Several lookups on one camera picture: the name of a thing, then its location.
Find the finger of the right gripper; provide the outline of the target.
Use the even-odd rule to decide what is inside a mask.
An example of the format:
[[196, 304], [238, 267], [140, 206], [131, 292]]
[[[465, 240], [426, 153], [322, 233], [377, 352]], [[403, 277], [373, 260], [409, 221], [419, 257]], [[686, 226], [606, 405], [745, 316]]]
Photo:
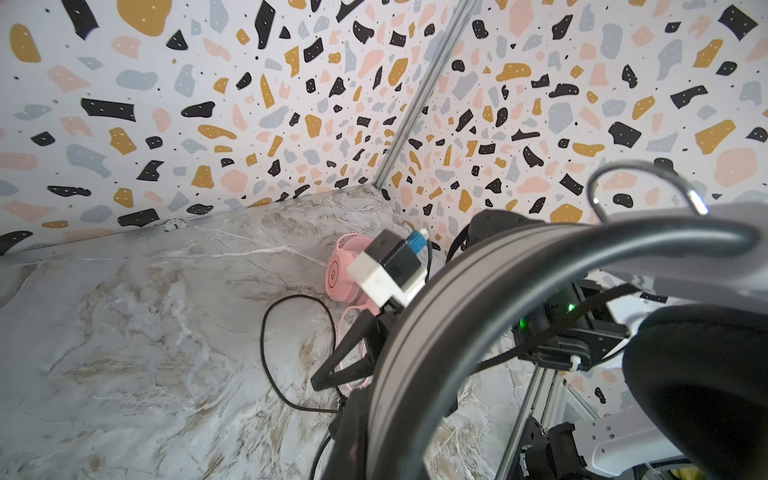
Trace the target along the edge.
[[355, 382], [369, 380], [395, 323], [393, 311], [384, 310], [374, 315], [370, 310], [363, 310], [311, 377], [313, 389], [322, 391], [345, 384], [352, 388]]

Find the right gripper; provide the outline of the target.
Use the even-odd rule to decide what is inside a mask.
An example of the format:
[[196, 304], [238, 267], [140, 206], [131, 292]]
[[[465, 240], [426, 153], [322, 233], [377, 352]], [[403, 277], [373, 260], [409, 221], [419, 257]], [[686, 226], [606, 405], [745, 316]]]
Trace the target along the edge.
[[559, 371], [588, 371], [615, 357], [613, 349], [630, 337], [607, 307], [628, 296], [630, 286], [610, 289], [580, 279], [567, 284], [511, 327], [514, 347], [482, 361], [478, 372], [514, 358]]

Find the white black headphones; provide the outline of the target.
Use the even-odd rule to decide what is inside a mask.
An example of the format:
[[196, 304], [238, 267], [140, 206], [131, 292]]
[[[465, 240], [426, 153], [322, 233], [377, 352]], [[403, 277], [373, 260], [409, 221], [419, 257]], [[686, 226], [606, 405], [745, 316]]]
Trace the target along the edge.
[[520, 358], [588, 371], [619, 357], [634, 404], [552, 427], [528, 417], [501, 479], [642, 478], [694, 466], [709, 479], [767, 475], [767, 207], [707, 206], [683, 177], [642, 161], [619, 169], [674, 186], [686, 208], [543, 223], [486, 211], [471, 243], [412, 300], [372, 384], [342, 413], [327, 479], [424, 479], [424, 452], [472, 374]]

